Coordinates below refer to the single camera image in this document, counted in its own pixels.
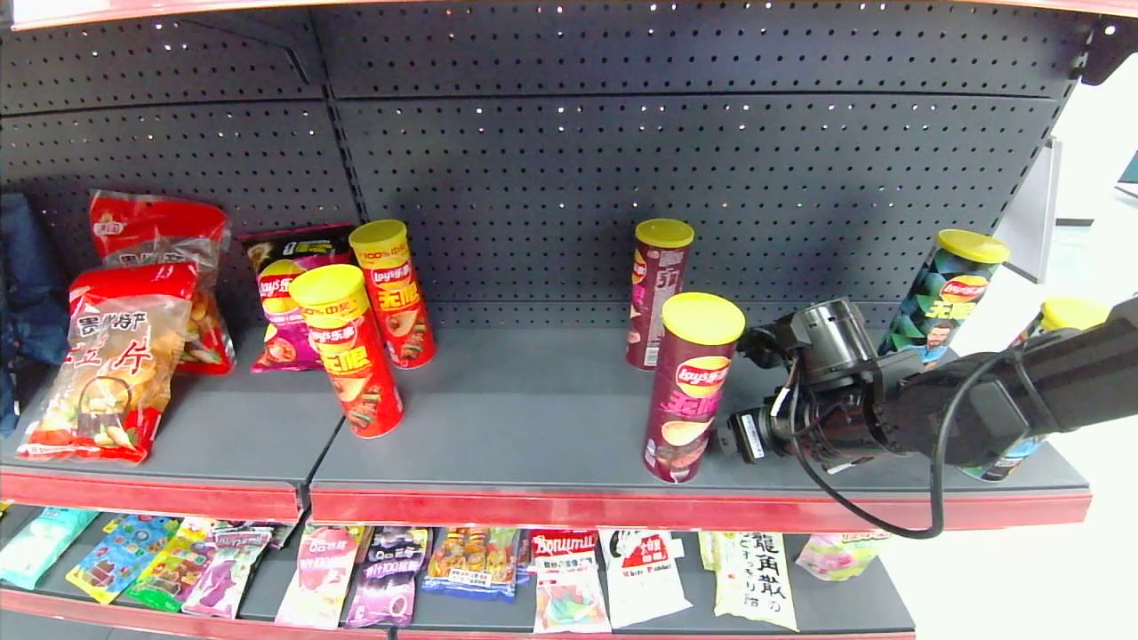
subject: gummy candy package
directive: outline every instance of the gummy candy package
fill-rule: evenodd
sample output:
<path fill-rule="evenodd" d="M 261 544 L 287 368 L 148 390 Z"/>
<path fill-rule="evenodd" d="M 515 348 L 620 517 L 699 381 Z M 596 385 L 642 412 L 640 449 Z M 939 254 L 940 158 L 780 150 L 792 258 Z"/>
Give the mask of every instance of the gummy candy package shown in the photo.
<path fill-rule="evenodd" d="M 98 511 L 46 507 L 0 550 L 0 580 L 28 591 L 83 533 Z"/>
<path fill-rule="evenodd" d="M 289 295 L 292 279 L 325 264 L 346 264 L 351 224 L 331 224 L 253 233 L 239 238 L 257 274 L 261 307 L 269 320 L 265 348 L 253 371 L 305 371 L 323 369 L 320 354 L 308 342 L 308 327 L 300 307 Z"/>
<path fill-rule="evenodd" d="M 535 530 L 530 540 L 537 568 L 534 633 L 610 633 L 596 532 Z"/>
<path fill-rule="evenodd" d="M 336 629 L 352 584 L 362 526 L 304 525 L 296 573 L 277 612 L 277 624 Z"/>
<path fill-rule="evenodd" d="M 794 564 L 818 580 L 842 582 L 861 575 L 889 539 L 885 532 L 816 533 Z"/>
<path fill-rule="evenodd" d="M 209 518 L 182 520 L 174 538 L 126 589 L 126 597 L 159 612 L 182 610 L 182 602 L 213 556 L 206 538 L 215 525 Z"/>
<path fill-rule="evenodd" d="M 102 542 L 67 572 L 67 582 L 100 605 L 109 605 L 170 542 L 178 525 L 178 518 L 165 516 L 123 516 Z"/>
<path fill-rule="evenodd" d="M 213 557 L 185 597 L 182 613 L 236 618 L 253 567 L 272 536 L 269 527 L 215 528 L 206 539 Z"/>
<path fill-rule="evenodd" d="M 455 527 L 435 545 L 422 590 L 512 602 L 517 572 L 517 528 Z"/>
<path fill-rule="evenodd" d="M 377 527 L 356 574 L 356 592 L 344 626 L 376 624 L 404 627 L 415 607 L 415 574 L 430 548 L 430 531 Z"/>
<path fill-rule="evenodd" d="M 229 245 L 229 218 L 217 207 L 164 196 L 91 192 L 91 236 L 107 266 L 189 262 L 197 266 L 185 348 L 179 371 L 223 375 L 233 368 L 233 340 L 214 287 Z"/>
<path fill-rule="evenodd" d="M 676 568 L 674 540 L 666 531 L 600 530 L 608 568 L 609 620 L 613 629 L 654 620 L 692 606 Z"/>
<path fill-rule="evenodd" d="M 145 460 L 170 402 L 196 281 L 188 263 L 99 269 L 76 278 L 71 353 L 17 456 Z"/>

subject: black cable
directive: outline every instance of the black cable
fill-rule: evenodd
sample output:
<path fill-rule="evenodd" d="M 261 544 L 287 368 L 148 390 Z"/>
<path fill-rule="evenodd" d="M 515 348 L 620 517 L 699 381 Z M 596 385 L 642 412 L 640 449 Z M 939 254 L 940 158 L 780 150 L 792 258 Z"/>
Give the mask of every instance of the black cable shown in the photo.
<path fill-rule="evenodd" d="M 940 426 L 937 432 L 937 443 L 933 445 L 932 450 L 932 462 L 929 468 L 929 500 L 930 510 L 932 517 L 932 524 L 929 528 L 905 528 L 899 525 L 885 522 L 877 516 L 866 511 L 865 509 L 858 507 L 857 504 L 850 502 L 846 497 L 838 493 L 838 490 L 830 486 L 830 484 L 818 475 L 817 471 L 810 467 L 809 461 L 806 459 L 806 454 L 802 452 L 802 446 L 798 442 L 798 437 L 791 437 L 791 446 L 794 450 L 794 456 L 798 458 L 799 465 L 806 471 L 806 475 L 810 476 L 827 495 L 838 501 L 839 504 L 846 507 L 855 516 L 866 520 L 867 523 L 888 531 L 889 533 L 900 535 L 901 538 L 912 538 L 914 540 L 927 540 L 930 538 L 935 538 L 945 531 L 945 449 L 948 448 L 948 436 L 951 433 L 953 421 L 956 419 L 956 412 L 960 407 L 960 402 L 964 401 L 965 394 L 980 381 L 980 378 L 986 374 L 991 371 L 997 364 L 999 364 L 1008 353 L 1000 352 L 988 360 L 984 360 L 976 367 L 971 374 L 968 374 L 964 380 L 960 381 L 960 386 L 956 388 L 956 393 L 945 405 L 945 413 L 941 416 Z M 790 402 L 790 430 L 794 433 L 794 420 L 798 418 L 798 393 L 801 386 L 801 379 L 794 380 L 794 389 L 791 395 Z"/>

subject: white snack package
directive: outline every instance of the white snack package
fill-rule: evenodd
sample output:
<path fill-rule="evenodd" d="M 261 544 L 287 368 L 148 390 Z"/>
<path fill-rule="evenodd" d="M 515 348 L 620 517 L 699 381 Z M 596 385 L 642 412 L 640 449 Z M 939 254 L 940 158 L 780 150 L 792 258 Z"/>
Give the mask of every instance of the white snack package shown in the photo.
<path fill-rule="evenodd" d="M 666 531 L 602 528 L 601 552 L 609 582 L 613 629 L 654 620 L 692 606 L 676 569 L 678 540 Z"/>
<path fill-rule="evenodd" d="M 716 533 L 715 615 L 798 631 L 781 533 Z"/>

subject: lower shelf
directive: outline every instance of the lower shelf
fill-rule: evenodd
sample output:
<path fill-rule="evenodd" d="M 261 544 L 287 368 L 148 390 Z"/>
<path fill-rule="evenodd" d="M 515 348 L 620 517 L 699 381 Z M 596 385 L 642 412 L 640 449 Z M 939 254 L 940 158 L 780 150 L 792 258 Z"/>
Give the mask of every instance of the lower shelf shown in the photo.
<path fill-rule="evenodd" d="M 0 519 L 0 542 L 7 541 L 38 512 L 38 509 L 22 507 L 9 509 Z M 281 626 L 272 622 L 296 566 L 295 539 L 284 549 L 270 552 L 262 559 L 246 591 L 238 620 L 154 612 L 133 605 L 125 598 L 112 606 L 98 605 L 64 576 L 102 539 L 102 525 L 110 517 L 110 514 L 106 514 L 97 518 L 44 574 L 35 592 L 7 585 L 0 588 L 0 608 L 101 626 L 212 640 L 374 639 L 384 634 L 381 629 L 314 631 Z M 875 563 L 863 575 L 846 583 L 822 582 L 790 565 L 790 582 L 801 633 L 733 616 L 716 617 L 712 614 L 715 576 L 700 566 L 695 535 L 681 534 L 681 538 L 684 539 L 687 552 L 678 561 L 681 579 L 684 592 L 693 606 L 670 616 L 620 630 L 616 635 L 667 637 L 673 640 L 719 635 L 765 640 L 915 638 L 913 620 L 881 563 Z M 802 535 L 786 536 L 789 557 L 797 557 L 805 541 L 806 536 Z M 522 638 L 531 635 L 534 608 L 533 582 L 519 586 L 517 599 L 510 604 L 420 593 L 417 596 L 414 622 L 411 627 L 398 631 L 397 635 L 418 639 Z M 564 637 L 580 638 L 572 634 Z"/>

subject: colorful candy packet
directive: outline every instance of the colorful candy packet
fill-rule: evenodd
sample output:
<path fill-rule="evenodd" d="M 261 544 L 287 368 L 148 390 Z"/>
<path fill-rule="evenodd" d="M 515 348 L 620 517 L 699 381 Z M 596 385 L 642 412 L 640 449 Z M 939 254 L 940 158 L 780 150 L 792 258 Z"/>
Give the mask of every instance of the colorful candy packet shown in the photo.
<path fill-rule="evenodd" d="M 253 567 L 272 536 L 270 527 L 214 530 L 206 539 L 213 547 L 213 558 L 185 597 L 182 613 L 236 618 Z"/>
<path fill-rule="evenodd" d="M 67 582 L 100 605 L 109 605 L 170 542 L 180 520 L 166 516 L 123 516 L 85 558 L 67 572 Z"/>
<path fill-rule="evenodd" d="M 890 534 L 815 533 L 794 564 L 826 582 L 842 582 L 861 575 L 881 551 Z"/>
<path fill-rule="evenodd" d="M 595 531 L 534 531 L 534 633 L 610 633 L 596 567 Z"/>
<path fill-rule="evenodd" d="M 277 610 L 277 624 L 339 626 L 363 534 L 363 526 L 304 525 L 296 573 Z"/>
<path fill-rule="evenodd" d="M 517 565 L 517 528 L 451 528 L 431 553 L 422 590 L 512 602 Z"/>
<path fill-rule="evenodd" d="M 0 580 L 28 591 L 83 533 L 98 511 L 46 507 L 0 550 Z"/>
<path fill-rule="evenodd" d="M 601 530 L 608 567 L 609 620 L 613 629 L 654 620 L 692 606 L 676 568 L 682 541 L 666 531 Z"/>
<path fill-rule="evenodd" d="M 206 539 L 216 524 L 199 517 L 182 520 L 174 538 L 126 589 L 126 597 L 159 612 L 182 610 L 182 602 L 213 557 L 214 548 Z"/>
<path fill-rule="evenodd" d="M 734 615 L 798 631 L 781 533 L 714 534 L 715 615 Z"/>
<path fill-rule="evenodd" d="M 430 530 L 377 528 L 356 574 L 356 591 L 344 626 L 360 629 L 387 623 L 411 624 L 415 607 L 415 574 L 430 548 Z"/>
<path fill-rule="evenodd" d="M 351 224 L 329 224 L 253 233 L 238 238 L 257 273 L 261 307 L 269 320 L 265 348 L 253 363 L 253 372 L 323 369 L 320 354 L 308 342 L 308 326 L 289 295 L 289 285 L 305 271 L 352 260 Z"/>

